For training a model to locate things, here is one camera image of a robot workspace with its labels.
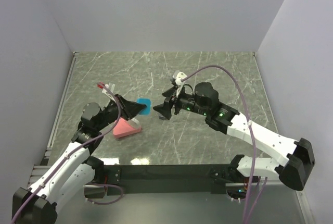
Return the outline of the blue square plug adapter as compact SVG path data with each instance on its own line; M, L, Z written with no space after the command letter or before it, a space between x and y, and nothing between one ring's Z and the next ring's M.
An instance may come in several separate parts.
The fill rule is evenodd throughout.
M148 98L138 98L137 103L144 105L145 108L142 109L138 114L139 115L149 115L150 114L150 108L151 108L151 100Z

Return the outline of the white square plug adapter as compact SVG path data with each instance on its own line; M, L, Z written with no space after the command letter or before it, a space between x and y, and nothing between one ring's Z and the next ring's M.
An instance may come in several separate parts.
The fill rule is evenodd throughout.
M136 118L132 118L132 119L128 120L127 123L135 130L141 128L141 124Z

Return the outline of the pink triangular power strip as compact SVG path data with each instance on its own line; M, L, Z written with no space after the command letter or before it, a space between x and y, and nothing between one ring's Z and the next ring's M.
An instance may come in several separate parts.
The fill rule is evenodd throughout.
M141 132L142 127L140 129L135 130L127 123L127 121L128 120L125 120L124 118L120 118L119 122L112 131L113 136L115 138L119 139Z

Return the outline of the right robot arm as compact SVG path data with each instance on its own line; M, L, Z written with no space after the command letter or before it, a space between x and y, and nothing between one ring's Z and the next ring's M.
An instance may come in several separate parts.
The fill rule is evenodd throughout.
M153 109L171 119L174 109L178 114L184 109L205 117L206 124L215 131L243 140L268 154L268 158L237 156L228 175L235 182L250 175L279 179L285 186L302 191L315 165L310 141L296 141L275 133L255 122L249 122L238 110L220 102L219 93L211 83L198 83L192 94L174 86L163 92L163 104Z

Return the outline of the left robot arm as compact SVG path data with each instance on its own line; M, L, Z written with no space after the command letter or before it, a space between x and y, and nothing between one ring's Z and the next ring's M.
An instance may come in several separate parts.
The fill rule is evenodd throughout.
M85 185L98 186L106 193L117 184L108 184L104 162L92 154L101 143L101 130L116 126L120 119L131 120L150 112L151 101L140 98L127 101L121 95L110 95L108 105L84 106L78 129L58 160L28 189L19 188L13 195L12 223L55 223L61 207Z

